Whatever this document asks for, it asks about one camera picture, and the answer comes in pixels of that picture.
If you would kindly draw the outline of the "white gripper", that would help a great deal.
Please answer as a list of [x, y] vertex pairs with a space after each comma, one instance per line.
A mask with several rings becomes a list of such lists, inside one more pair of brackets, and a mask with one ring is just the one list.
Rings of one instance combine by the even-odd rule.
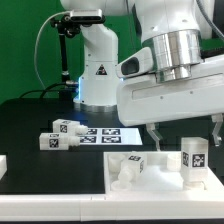
[[156, 80], [153, 65], [148, 47], [117, 65], [120, 122], [125, 126], [147, 124], [146, 130], [160, 151], [162, 136], [154, 123], [213, 115], [212, 136], [214, 145], [219, 146], [224, 113], [224, 55], [192, 66], [189, 78], [164, 83]]

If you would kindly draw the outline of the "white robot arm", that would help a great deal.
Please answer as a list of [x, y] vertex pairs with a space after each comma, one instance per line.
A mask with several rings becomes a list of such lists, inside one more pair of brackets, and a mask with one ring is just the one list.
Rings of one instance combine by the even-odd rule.
[[[84, 36], [84, 73], [75, 103], [116, 107], [125, 126], [211, 116], [214, 142], [224, 116], [224, 54], [204, 58], [200, 16], [210, 0], [60, 0]], [[134, 16], [141, 49], [120, 62], [105, 16]]]

